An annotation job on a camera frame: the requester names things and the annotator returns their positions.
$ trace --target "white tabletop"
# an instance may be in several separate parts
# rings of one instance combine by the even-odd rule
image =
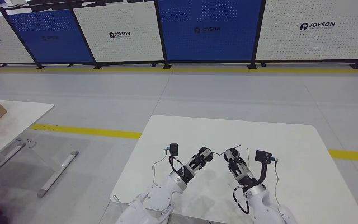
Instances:
[[[144,192],[153,181],[153,163],[164,156],[163,149],[170,143],[178,143],[178,158],[183,163],[202,146],[221,153],[241,144],[239,151],[246,161],[246,148],[250,149],[249,165],[257,179],[261,163],[255,161],[256,150],[271,152],[279,158],[277,197],[300,224],[358,221],[358,205],[318,132],[310,125],[153,116],[114,187],[111,200],[116,194],[126,203]],[[243,214],[232,198],[237,182],[227,166],[222,157],[214,155],[183,194],[174,194],[174,214],[221,223],[252,223],[252,212],[250,216]],[[157,164],[156,183],[161,184],[170,172],[168,159]],[[263,183],[275,203],[273,164],[269,164]]]
[[[0,100],[7,113],[0,118],[0,151],[50,111],[54,104]]]

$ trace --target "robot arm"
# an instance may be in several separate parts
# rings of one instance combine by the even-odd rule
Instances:
[[[247,211],[243,210],[237,202],[235,191],[233,193],[234,199],[245,214],[249,214],[248,205],[250,204],[254,210],[254,224],[298,224],[289,208],[271,203],[270,193],[262,184],[266,178],[267,164],[275,161],[276,165],[278,159],[272,157],[271,153],[256,151],[255,160],[262,164],[259,180],[256,180],[252,175],[245,161],[240,157],[240,153],[235,148],[226,150],[224,159],[229,163],[229,170],[242,187],[244,197],[247,198]]]
[[[174,210],[172,195],[175,192],[182,194],[187,188],[189,181],[195,176],[195,172],[205,166],[207,162],[213,159],[213,154],[208,148],[201,148],[198,154],[195,154],[191,160],[183,165],[179,170],[174,169],[173,160],[177,156],[177,144],[171,144],[169,147],[171,156],[169,162],[173,168],[167,180],[159,186],[154,183],[146,192],[139,195],[123,211],[116,224],[161,224]],[[143,202],[148,199],[149,206],[152,210],[162,212],[160,218],[154,218],[144,208]]]

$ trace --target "yellow floor line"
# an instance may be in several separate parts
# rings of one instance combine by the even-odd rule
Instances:
[[[253,72],[253,73],[358,73],[358,69],[247,69],[247,68],[1,68],[0,72]]]
[[[80,127],[69,127],[59,126],[50,124],[34,124],[31,127],[32,130],[47,130],[50,132],[65,132],[71,134],[88,134],[92,136],[107,136],[116,138],[131,138],[139,139],[142,135],[139,132],[125,132],[121,130],[105,130],[96,128],[80,128]],[[329,150],[332,158],[341,160],[358,160],[358,152],[345,151],[345,150]]]
[[[332,158],[339,158],[341,160],[358,160],[358,152],[345,150],[329,150]]]
[[[125,132],[121,130],[104,130],[96,128],[79,128],[69,126],[58,126],[48,124],[34,124],[31,127],[32,130],[48,130],[50,132],[65,132],[72,134],[89,134],[92,136],[107,136],[116,138],[132,138],[139,139],[141,133],[139,132]]]

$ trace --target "perforated panel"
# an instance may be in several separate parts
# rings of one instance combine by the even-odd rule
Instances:
[[[98,62],[163,60],[153,2],[74,10]]]
[[[250,60],[261,0],[159,0],[168,60]]]
[[[357,58],[357,0],[267,0],[256,59]]]
[[[33,63],[3,16],[0,16],[0,63]]]
[[[9,15],[40,63],[92,62],[70,10]]]

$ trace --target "gray epoxy floor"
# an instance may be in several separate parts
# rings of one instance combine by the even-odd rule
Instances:
[[[267,68],[350,69],[339,64]],[[142,132],[155,114],[310,124],[327,148],[351,151],[358,151],[356,86],[358,76],[347,73],[36,74],[0,69],[0,99],[56,105],[39,123]],[[36,192],[52,171],[31,150],[21,150],[1,167],[0,205],[12,223],[115,223],[121,209],[109,196],[136,140],[35,130],[24,137],[37,140],[38,150],[56,161],[72,150],[80,154],[43,199]],[[358,200],[358,161],[335,162]],[[171,223],[201,221],[174,217]]]

